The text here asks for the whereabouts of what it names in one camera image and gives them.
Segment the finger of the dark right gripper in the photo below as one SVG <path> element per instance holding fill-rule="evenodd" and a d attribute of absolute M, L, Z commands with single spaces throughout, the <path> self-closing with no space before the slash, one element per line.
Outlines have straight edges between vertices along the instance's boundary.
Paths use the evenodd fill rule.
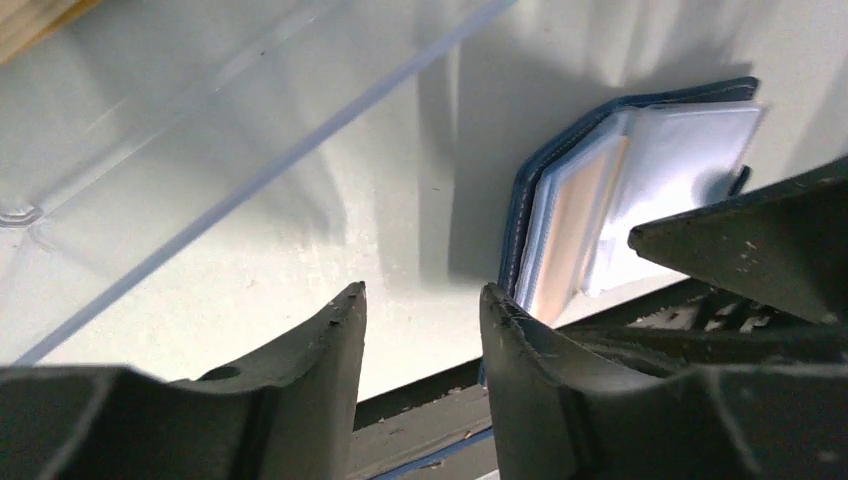
<path fill-rule="evenodd" d="M 847 160 L 632 228 L 643 259 L 816 324 L 847 321 Z"/>

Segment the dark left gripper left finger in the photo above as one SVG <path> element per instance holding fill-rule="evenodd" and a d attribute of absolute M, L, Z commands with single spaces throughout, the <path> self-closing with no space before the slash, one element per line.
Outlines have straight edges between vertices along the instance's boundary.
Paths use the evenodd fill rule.
<path fill-rule="evenodd" d="M 341 479 L 367 319 L 355 282 L 196 380 L 124 366 L 1 372 L 5 479 Z"/>

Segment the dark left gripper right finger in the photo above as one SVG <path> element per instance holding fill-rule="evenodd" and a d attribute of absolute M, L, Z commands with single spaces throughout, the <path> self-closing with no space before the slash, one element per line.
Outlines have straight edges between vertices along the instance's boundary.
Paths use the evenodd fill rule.
<path fill-rule="evenodd" d="M 847 331 L 555 330 L 498 286 L 480 333 L 504 479 L 843 479 Z"/>

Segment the blue leather card holder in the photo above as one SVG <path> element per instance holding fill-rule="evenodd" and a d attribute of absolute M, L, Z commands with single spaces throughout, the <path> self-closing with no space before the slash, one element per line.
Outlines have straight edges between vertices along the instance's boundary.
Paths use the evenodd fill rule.
<path fill-rule="evenodd" d="M 741 192 L 750 174 L 742 159 L 765 113 L 755 99 L 759 86 L 756 77 L 744 76 L 618 97 L 548 140 L 514 178 L 499 286 L 527 310 L 557 171 L 595 142 L 616 135 L 627 136 L 628 143 L 573 298 L 660 275 L 661 267 L 629 248 L 630 230 Z"/>

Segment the clear plastic tray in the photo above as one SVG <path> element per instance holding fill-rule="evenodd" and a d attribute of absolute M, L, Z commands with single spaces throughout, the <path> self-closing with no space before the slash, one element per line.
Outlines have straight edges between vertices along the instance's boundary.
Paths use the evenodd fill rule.
<path fill-rule="evenodd" d="M 1 68 L 1 360 L 32 364 L 507 8 L 105 1 Z"/>

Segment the gold card with black stripe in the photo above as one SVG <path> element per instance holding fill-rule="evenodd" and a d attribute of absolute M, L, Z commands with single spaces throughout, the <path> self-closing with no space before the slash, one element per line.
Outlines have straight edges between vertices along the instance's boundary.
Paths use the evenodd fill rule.
<path fill-rule="evenodd" d="M 1 0 L 1 64 L 100 3 L 100 0 Z"/>

